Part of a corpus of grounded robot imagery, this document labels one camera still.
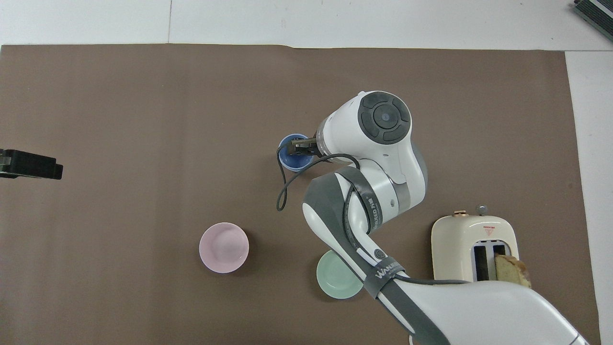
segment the black clamp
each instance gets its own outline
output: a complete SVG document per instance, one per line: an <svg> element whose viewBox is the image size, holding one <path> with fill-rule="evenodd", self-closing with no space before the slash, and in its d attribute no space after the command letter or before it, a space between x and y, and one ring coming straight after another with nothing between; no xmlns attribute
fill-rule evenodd
<svg viewBox="0 0 613 345"><path fill-rule="evenodd" d="M404 270L405 268L400 266L398 261L394 258L386 257L367 273L366 279L364 279L364 288L372 298L376 299L379 291L381 291L398 272Z"/></svg>
<svg viewBox="0 0 613 345"><path fill-rule="evenodd" d="M0 149L0 177L14 179L26 176L60 180L63 169L64 166L57 164L52 157Z"/></svg>

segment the green bowl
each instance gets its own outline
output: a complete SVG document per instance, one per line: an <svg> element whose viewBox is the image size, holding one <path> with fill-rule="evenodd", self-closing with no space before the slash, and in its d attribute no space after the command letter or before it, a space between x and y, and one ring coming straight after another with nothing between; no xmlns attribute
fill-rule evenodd
<svg viewBox="0 0 613 345"><path fill-rule="evenodd" d="M362 289L362 282L345 265L338 255L329 250L317 264L317 282L326 295L344 300L355 296Z"/></svg>

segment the black cable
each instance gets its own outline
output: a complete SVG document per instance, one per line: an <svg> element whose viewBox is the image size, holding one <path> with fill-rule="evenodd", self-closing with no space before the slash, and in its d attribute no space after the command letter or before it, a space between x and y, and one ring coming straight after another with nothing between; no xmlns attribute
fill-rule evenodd
<svg viewBox="0 0 613 345"><path fill-rule="evenodd" d="M351 231L351 225L349 224L349 201L351 200L351 195L356 188L353 184L349 185L349 191L347 192L347 197L345 198L345 205L343 206L343 228L345 228L345 236L349 243L353 246L353 249L357 250L361 246L358 246L356 237L353 235L353 231Z"/></svg>
<svg viewBox="0 0 613 345"><path fill-rule="evenodd" d="M396 274L394 278L399 279L403 282L409 282L409 283L421 284L421 285L456 285L456 284L469 283L467 281L460 281L460 280L455 280L455 279L446 279L446 280L440 280L440 281L437 281L434 279L417 279L417 278L403 277L398 274Z"/></svg>
<svg viewBox="0 0 613 345"><path fill-rule="evenodd" d="M287 188L289 187L289 185L300 175L302 175L302 173L304 173L306 170L309 170L312 166L321 163L323 161L327 161L330 158L336 158L336 157L343 157L343 158L347 158L349 160L351 160L355 165L357 169L360 169L360 162L357 161L357 159L352 156L352 155L348 155L346 153L335 153L332 155L327 155L327 156L323 156L315 161L312 161L311 163L309 163L307 166L305 166L304 168L302 168L299 172L295 173L291 179L289 179L289 181L286 180L285 177L285 171L283 170L283 165L281 164L281 157L279 157L279 153L281 152L282 149L289 147L292 144L292 142L288 142L287 144L283 145L283 146L279 146L279 148L276 150L276 162L279 164L279 169L281 170L281 176L283 177L283 188L281 189L281 192L279 192L279 197L276 199L276 210L277 211L283 211L283 209L285 208L285 204L287 203ZM279 206L279 202L281 201L281 198L283 198L283 204L281 206Z"/></svg>

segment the blue bowl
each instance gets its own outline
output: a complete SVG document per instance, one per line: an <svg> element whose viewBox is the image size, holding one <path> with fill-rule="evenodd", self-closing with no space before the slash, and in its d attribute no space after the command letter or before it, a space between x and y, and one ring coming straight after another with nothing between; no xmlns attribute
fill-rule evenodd
<svg viewBox="0 0 613 345"><path fill-rule="evenodd" d="M309 137L304 134L294 133L286 136L279 143L279 147L287 144L288 142L294 139L308 139ZM306 167L313 161L313 156L296 156L296 155L288 155L287 147L284 147L279 151L279 159L281 160L281 164L288 170L291 170L295 173L300 171L302 168Z"/></svg>

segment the white table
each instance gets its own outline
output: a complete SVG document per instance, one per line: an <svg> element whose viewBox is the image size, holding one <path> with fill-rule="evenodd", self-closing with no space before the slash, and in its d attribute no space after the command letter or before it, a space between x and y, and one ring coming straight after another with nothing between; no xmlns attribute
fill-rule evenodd
<svg viewBox="0 0 613 345"><path fill-rule="evenodd" d="M0 44L566 51L603 344L613 344L613 43L572 1L0 0Z"/></svg>

